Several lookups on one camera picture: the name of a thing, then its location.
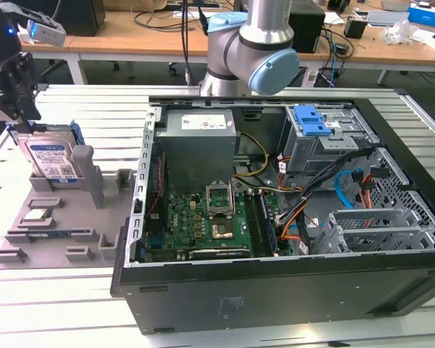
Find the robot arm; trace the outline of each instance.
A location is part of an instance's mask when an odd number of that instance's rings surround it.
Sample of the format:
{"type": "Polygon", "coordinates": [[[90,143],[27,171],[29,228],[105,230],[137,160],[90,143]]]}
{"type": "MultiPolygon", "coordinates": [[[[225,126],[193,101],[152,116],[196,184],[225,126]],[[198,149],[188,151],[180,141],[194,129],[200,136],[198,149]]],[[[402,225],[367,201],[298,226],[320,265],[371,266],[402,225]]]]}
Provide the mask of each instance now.
{"type": "Polygon", "coordinates": [[[27,26],[30,37],[62,46],[66,32],[49,16],[0,0],[0,121],[40,120],[34,103],[37,89],[32,54],[21,53],[17,24],[27,26]]]}
{"type": "Polygon", "coordinates": [[[223,12],[208,26],[208,66],[202,96],[276,94],[298,72],[291,48],[291,0],[249,0],[248,14],[223,12]]]}

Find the wooden desk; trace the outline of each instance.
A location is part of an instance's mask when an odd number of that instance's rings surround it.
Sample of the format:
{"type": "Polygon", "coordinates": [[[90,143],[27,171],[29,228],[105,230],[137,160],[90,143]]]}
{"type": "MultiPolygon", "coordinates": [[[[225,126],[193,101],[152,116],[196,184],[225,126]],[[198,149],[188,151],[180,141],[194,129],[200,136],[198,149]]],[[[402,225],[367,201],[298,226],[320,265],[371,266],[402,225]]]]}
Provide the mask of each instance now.
{"type": "MultiPolygon", "coordinates": [[[[351,3],[342,17],[352,13],[354,8],[377,10],[381,0],[366,0],[367,4],[351,3]]],[[[153,18],[150,25],[170,25],[179,23],[180,19],[158,14],[162,19],[153,18]]],[[[149,16],[140,18],[146,22],[149,16]]],[[[205,63],[207,61],[207,37],[203,35],[198,23],[190,24],[194,30],[188,35],[189,62],[205,63]]],[[[328,28],[343,35],[344,25],[332,25],[328,28]]],[[[421,43],[387,46],[380,39],[382,28],[366,27],[360,40],[350,39],[355,45],[355,53],[350,57],[345,67],[373,70],[409,70],[435,71],[435,51],[421,43]]],[[[335,40],[342,42],[339,36],[335,40]]],[[[135,24],[130,12],[107,12],[104,26],[96,37],[69,37],[63,51],[47,45],[29,46],[25,49],[34,52],[36,58],[66,59],[75,84],[86,84],[86,76],[81,66],[82,60],[117,60],[128,62],[183,62],[181,34],[163,33],[135,24]]],[[[326,40],[321,39],[314,54],[300,54],[301,65],[307,67],[303,86],[314,86],[314,81],[329,58],[329,48],[326,40]]]]}
{"type": "MultiPolygon", "coordinates": [[[[409,0],[394,0],[409,4],[409,0]]],[[[352,15],[356,8],[362,11],[380,11],[375,7],[381,8],[381,0],[366,0],[365,4],[358,4],[355,0],[341,14],[342,17],[352,15]]],[[[435,28],[425,25],[417,25],[421,29],[435,32],[435,28]]],[[[344,35],[344,25],[326,25],[333,32],[344,35]]],[[[371,28],[366,26],[361,39],[350,41],[355,45],[354,54],[347,60],[345,67],[357,69],[379,69],[379,70],[414,70],[414,71],[435,71],[435,50],[425,45],[413,41],[413,44],[403,43],[396,45],[386,45],[380,38],[383,28],[371,28]]],[[[333,37],[336,42],[345,43],[339,36],[333,37]]],[[[328,49],[325,39],[320,41],[323,49],[328,49]]],[[[388,73],[383,72],[378,83],[382,84],[388,73]]]]}
{"type": "MultiPolygon", "coordinates": [[[[153,18],[150,25],[165,26],[180,23],[179,18],[159,14],[161,19],[153,18]]],[[[139,18],[146,22],[147,14],[139,18]]],[[[190,27],[188,34],[189,62],[206,63],[208,40],[198,22],[190,27]]],[[[328,50],[320,48],[315,54],[300,54],[302,65],[317,73],[328,59],[328,50]]],[[[130,12],[107,12],[105,24],[93,38],[76,37],[70,44],[70,52],[77,53],[80,60],[117,60],[127,62],[183,62],[180,31],[164,33],[135,24],[130,12]]],[[[312,87],[313,81],[303,81],[304,87],[312,87]]]]}

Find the blue box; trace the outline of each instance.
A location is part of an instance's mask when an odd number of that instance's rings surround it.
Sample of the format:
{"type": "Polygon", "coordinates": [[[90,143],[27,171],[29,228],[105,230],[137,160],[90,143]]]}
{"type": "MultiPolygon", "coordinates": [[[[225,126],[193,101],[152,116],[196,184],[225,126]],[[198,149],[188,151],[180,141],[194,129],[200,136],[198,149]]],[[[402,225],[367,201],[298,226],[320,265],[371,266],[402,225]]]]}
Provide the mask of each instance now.
{"type": "Polygon", "coordinates": [[[408,20],[410,22],[435,27],[435,7],[426,9],[424,7],[419,7],[417,4],[411,4],[408,12],[408,20]]]}

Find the floor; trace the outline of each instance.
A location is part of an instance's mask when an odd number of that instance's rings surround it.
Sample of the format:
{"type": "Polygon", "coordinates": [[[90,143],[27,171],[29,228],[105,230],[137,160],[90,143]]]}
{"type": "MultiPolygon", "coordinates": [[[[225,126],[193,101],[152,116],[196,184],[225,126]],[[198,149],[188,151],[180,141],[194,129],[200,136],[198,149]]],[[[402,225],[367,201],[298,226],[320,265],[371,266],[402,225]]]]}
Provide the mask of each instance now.
{"type": "MultiPolygon", "coordinates": [[[[37,71],[42,73],[49,67],[46,60],[36,60],[37,71]]],[[[124,62],[120,63],[120,70],[113,69],[112,62],[87,61],[83,63],[90,84],[94,85],[183,85],[183,65],[177,65],[177,75],[169,75],[166,63],[134,63],[136,77],[128,78],[128,71],[124,62]]],[[[200,81],[206,73],[204,65],[191,65],[195,81],[200,81]]],[[[386,80],[385,86],[378,86],[376,81],[380,74],[377,70],[346,70],[337,81],[337,87],[349,88],[406,88],[410,95],[421,105],[427,113],[435,118],[435,86],[426,82],[418,72],[409,72],[400,75],[398,72],[391,72],[386,80]]],[[[301,78],[293,86],[300,86],[301,78]]],[[[428,78],[434,85],[435,79],[428,78]]],[[[49,77],[53,84],[71,84],[73,82],[67,66],[60,68],[49,77]]],[[[320,80],[318,86],[327,86],[327,83],[320,80]]]]}

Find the blue drive bay latch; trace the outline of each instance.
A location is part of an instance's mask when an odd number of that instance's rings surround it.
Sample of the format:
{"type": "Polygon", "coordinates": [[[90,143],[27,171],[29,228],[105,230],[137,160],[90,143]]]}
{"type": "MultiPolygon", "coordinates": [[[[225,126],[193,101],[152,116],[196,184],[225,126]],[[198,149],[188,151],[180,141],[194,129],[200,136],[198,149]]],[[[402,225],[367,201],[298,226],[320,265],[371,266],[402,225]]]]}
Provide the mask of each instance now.
{"type": "Polygon", "coordinates": [[[294,106],[294,114],[295,119],[302,127],[304,136],[330,136],[332,134],[314,105],[296,105],[294,106]]]}

